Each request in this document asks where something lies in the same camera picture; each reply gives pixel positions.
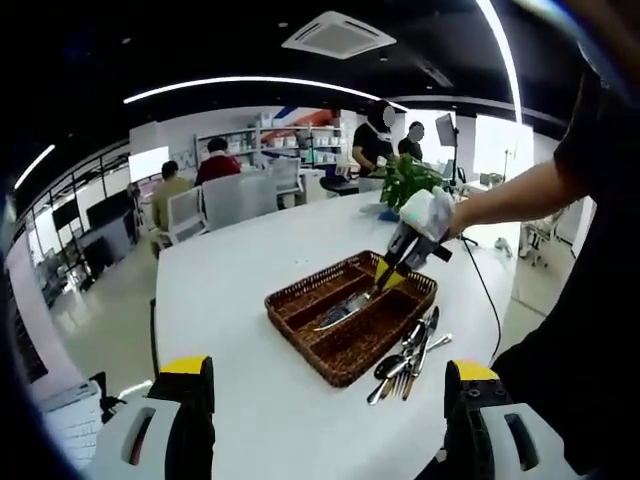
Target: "black cable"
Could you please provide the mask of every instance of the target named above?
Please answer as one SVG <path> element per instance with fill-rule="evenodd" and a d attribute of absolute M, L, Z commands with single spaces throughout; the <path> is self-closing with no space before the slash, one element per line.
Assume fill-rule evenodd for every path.
<path fill-rule="evenodd" d="M 493 304 L 493 299 L 491 295 L 489 295 L 489 289 L 487 289 L 487 285 L 484 283 L 484 278 L 482 278 L 482 274 L 480 273 L 480 269 L 478 268 L 478 264 L 476 263 L 476 259 L 473 258 L 473 253 L 471 253 L 471 249 L 469 248 L 469 244 L 467 243 L 467 239 L 462 238 L 462 243 L 467 247 L 467 252 L 469 252 L 469 257 L 471 257 L 471 261 L 473 262 L 473 266 L 476 268 L 476 272 L 478 272 L 478 277 L 482 282 L 482 287 L 484 288 L 484 292 L 487 294 L 487 298 L 489 299 L 489 303 L 491 304 L 491 308 L 493 309 L 493 314 L 496 318 L 496 325 L 498 325 L 498 343 L 496 344 L 496 348 L 493 350 L 493 354 L 491 354 L 491 359 L 496 356 L 498 353 L 498 348 L 500 348 L 500 343 L 502 342 L 502 326 L 500 325 L 500 318 L 498 317 L 498 311 L 496 310 L 496 306 Z"/>

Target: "black shirt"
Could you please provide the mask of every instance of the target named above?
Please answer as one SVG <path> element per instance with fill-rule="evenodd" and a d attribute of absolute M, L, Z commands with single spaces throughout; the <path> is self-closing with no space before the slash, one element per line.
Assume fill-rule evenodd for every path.
<path fill-rule="evenodd" d="M 363 123 L 353 135 L 353 146 L 362 147 L 362 155 L 374 165 L 378 157 L 389 159 L 393 155 L 391 142 L 386 142 L 378 138 L 378 134 L 366 123 Z M 367 177 L 373 170 L 360 167 L 360 176 Z"/>
<path fill-rule="evenodd" d="M 420 148 L 420 144 L 418 142 L 412 142 L 407 137 L 404 137 L 398 143 L 398 153 L 400 155 L 408 153 L 416 160 L 422 161 L 422 148 Z"/>
<path fill-rule="evenodd" d="M 636 380 L 630 340 L 640 326 L 639 147 L 638 110 L 585 76 L 554 161 L 586 188 L 595 216 L 549 316 L 494 364 L 514 401 L 563 437 L 579 473 L 622 463 L 623 445 L 636 435 L 624 417 L 636 408 L 625 387 Z"/>

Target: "green plant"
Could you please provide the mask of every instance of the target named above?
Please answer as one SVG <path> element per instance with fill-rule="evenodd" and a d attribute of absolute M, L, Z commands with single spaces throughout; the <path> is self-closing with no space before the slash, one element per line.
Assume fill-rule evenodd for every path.
<path fill-rule="evenodd" d="M 381 202 L 398 213 L 409 197 L 418 190 L 431 191 L 442 184 L 442 176 L 424 163 L 415 163 L 409 154 L 402 154 L 387 163 Z"/>

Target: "ceiling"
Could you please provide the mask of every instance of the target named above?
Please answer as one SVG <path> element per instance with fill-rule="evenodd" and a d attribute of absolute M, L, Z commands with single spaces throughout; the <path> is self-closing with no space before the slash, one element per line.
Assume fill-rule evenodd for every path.
<path fill-rule="evenodd" d="M 512 2 L 493 4 L 510 42 L 523 107 L 567 119 L 583 68 L 577 49 Z M 454 95 L 511 103 L 498 45 L 475 0 L 180 6 L 127 4 L 99 14 L 58 9 L 16 17 L 28 24 L 13 30 L 20 33 L 14 34 L 10 52 L 15 74 L 11 172 L 17 178 L 48 145 L 56 145 L 18 190 L 18 206 L 28 205 L 76 162 L 149 121 L 243 105 L 366 107 L 364 99 L 340 92 L 255 83 L 200 86 L 122 102 L 177 82 L 269 75 L 381 97 Z M 348 60 L 280 48 L 327 10 L 364 21 L 397 43 Z"/>

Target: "woven cutlery tray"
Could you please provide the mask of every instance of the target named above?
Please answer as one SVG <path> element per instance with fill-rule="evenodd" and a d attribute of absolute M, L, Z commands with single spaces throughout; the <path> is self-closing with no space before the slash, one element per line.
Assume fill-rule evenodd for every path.
<path fill-rule="evenodd" d="M 371 368 L 435 298 L 436 282 L 412 272 L 351 318 L 314 331 L 332 306 L 373 286 L 380 258 L 377 253 L 361 252 L 265 299 L 271 322 L 334 387 L 350 385 Z"/>

